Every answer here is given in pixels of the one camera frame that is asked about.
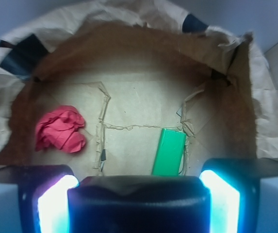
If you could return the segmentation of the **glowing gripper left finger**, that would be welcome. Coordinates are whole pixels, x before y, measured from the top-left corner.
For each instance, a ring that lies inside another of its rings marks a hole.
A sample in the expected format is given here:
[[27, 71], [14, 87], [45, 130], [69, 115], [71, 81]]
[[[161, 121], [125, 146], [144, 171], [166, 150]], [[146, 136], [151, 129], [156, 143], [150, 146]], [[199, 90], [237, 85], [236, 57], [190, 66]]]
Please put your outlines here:
[[0, 166], [0, 233], [66, 233], [67, 191], [79, 185], [67, 165]]

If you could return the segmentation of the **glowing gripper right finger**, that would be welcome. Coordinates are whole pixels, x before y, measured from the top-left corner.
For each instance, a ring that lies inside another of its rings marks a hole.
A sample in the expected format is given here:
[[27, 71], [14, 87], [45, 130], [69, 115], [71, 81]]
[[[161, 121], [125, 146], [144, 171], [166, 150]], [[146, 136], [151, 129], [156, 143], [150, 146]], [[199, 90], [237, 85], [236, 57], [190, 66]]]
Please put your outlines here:
[[210, 232], [278, 233], [278, 158], [209, 159]]

